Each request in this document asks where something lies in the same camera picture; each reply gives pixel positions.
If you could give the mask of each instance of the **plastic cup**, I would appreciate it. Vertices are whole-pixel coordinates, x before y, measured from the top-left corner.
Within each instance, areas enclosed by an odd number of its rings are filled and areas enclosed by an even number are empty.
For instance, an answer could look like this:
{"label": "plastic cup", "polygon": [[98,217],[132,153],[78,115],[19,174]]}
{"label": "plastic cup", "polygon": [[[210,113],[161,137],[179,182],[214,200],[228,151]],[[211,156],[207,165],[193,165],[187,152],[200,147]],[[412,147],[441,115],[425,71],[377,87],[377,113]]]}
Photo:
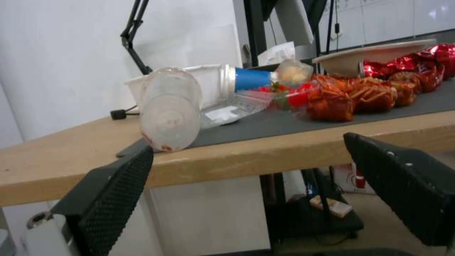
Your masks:
{"label": "plastic cup", "polygon": [[202,92],[191,74],[177,68],[157,70],[143,80],[141,95],[141,132],[152,147],[177,151],[196,139]]}

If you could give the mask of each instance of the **cable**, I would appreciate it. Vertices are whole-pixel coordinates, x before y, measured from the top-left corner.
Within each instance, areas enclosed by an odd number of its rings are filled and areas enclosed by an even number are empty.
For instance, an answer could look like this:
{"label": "cable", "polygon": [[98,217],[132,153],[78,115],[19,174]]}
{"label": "cable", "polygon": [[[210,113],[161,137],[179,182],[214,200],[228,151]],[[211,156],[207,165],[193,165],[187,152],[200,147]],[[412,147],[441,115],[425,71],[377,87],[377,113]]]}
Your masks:
{"label": "cable", "polygon": [[338,51],[338,38],[340,33],[340,24],[338,23],[338,0],[335,0],[335,34],[337,35],[337,49]]}
{"label": "cable", "polygon": [[340,196],[345,193],[344,189],[335,183],[335,188],[340,192]]}
{"label": "cable", "polygon": [[273,29],[272,18],[269,18],[270,26],[272,27],[273,39],[275,40],[275,45],[277,45],[277,38],[275,37],[275,30]]}
{"label": "cable", "polygon": [[[315,209],[313,209],[313,206],[310,204],[310,198],[309,198],[309,190],[308,190],[308,185],[309,183],[307,183],[305,177],[303,178],[303,182],[305,183],[305,191],[307,193],[307,200],[308,200],[308,206],[309,206],[309,213],[310,213],[310,219],[313,219],[313,211]],[[318,242],[319,244],[323,245],[323,246],[335,246],[335,245],[339,245],[341,243],[343,243],[344,241],[346,241],[347,239],[349,239],[351,236],[349,235],[349,233],[346,234],[345,237],[343,237],[342,239],[338,240],[338,241],[335,241],[335,242],[326,242],[326,241],[323,241],[322,239],[320,239],[320,237],[314,232],[314,226],[313,226],[313,223],[310,224],[310,231],[311,231],[311,235],[313,236],[313,238],[316,240],[316,242]]]}
{"label": "cable", "polygon": [[134,109],[135,107],[137,107],[137,105],[134,105],[134,106],[132,106],[132,107],[131,107],[131,108],[129,108],[129,109],[125,109],[125,112],[128,112],[128,111],[130,111],[130,110]]}
{"label": "cable", "polygon": [[[330,0],[330,11],[329,11],[329,24],[327,28],[327,44],[325,45],[325,54],[330,53],[330,36],[332,35],[332,19],[334,15],[334,0]],[[327,75],[327,70],[324,69],[324,75]]]}

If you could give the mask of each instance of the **red wrapper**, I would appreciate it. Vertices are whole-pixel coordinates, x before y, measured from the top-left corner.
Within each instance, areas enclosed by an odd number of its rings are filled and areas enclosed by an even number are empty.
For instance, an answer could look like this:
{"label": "red wrapper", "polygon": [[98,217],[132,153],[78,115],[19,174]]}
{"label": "red wrapper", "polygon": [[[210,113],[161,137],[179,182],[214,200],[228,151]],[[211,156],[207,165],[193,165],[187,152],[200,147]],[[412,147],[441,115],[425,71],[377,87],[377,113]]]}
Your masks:
{"label": "red wrapper", "polygon": [[420,76],[415,72],[398,72],[389,77],[391,82],[404,82],[414,84],[414,93],[422,92],[422,85],[420,82]]}
{"label": "red wrapper", "polygon": [[443,79],[455,76],[455,45],[438,44],[426,50],[417,52],[416,55],[433,60],[438,68],[444,68]]}
{"label": "red wrapper", "polygon": [[[364,60],[360,64],[360,71],[362,76],[383,79],[397,72],[416,72],[422,74],[424,80],[427,80],[425,77],[436,77],[435,73],[442,72],[442,78],[447,79],[455,76],[455,45],[439,44],[417,53],[395,58],[385,64]],[[436,86],[429,85],[429,88],[436,88]]]}
{"label": "red wrapper", "polygon": [[390,85],[397,91],[395,100],[396,107],[404,107],[411,105],[417,98],[415,93],[415,84],[411,82],[389,81]]}

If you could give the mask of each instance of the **whiteboard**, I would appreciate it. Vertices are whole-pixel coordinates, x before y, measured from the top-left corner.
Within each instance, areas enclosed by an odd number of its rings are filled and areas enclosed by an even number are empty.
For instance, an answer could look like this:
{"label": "whiteboard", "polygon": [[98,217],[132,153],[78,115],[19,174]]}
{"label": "whiteboard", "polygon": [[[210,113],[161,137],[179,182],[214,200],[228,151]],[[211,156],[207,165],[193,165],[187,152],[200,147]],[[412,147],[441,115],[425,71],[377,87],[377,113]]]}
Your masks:
{"label": "whiteboard", "polygon": [[[335,0],[340,36],[338,48],[377,43],[455,28],[454,0]],[[330,0],[319,22],[321,50],[325,51]],[[336,49],[335,8],[330,50]]]}

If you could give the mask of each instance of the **wooden table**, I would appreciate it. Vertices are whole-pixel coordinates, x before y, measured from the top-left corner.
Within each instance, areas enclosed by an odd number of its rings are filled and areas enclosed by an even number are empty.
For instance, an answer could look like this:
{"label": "wooden table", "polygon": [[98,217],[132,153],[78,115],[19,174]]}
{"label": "wooden table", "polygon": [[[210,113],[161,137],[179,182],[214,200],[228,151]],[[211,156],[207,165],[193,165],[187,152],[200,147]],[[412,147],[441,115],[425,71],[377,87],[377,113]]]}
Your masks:
{"label": "wooden table", "polygon": [[[354,132],[431,152],[455,150],[455,111],[157,154],[147,187],[270,174],[351,161]],[[141,137],[138,118],[99,119],[0,150],[0,206],[63,197],[91,169]]]}

